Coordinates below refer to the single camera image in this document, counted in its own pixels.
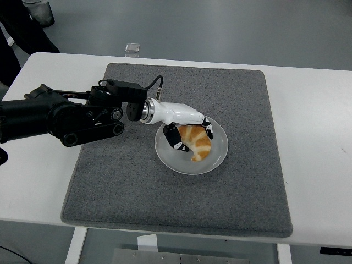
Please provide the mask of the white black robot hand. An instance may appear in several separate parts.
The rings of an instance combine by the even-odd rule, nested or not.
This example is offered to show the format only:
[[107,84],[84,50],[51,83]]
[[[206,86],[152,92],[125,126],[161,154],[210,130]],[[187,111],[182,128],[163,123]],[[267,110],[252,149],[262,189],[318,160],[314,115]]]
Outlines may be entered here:
[[179,151],[189,151],[189,148],[182,143],[182,137],[176,124],[201,125],[209,139],[213,139],[211,122],[205,115],[194,108],[183,103],[159,103],[152,98],[146,101],[146,105],[148,105],[148,114],[143,120],[144,123],[164,123],[163,133],[172,148]]

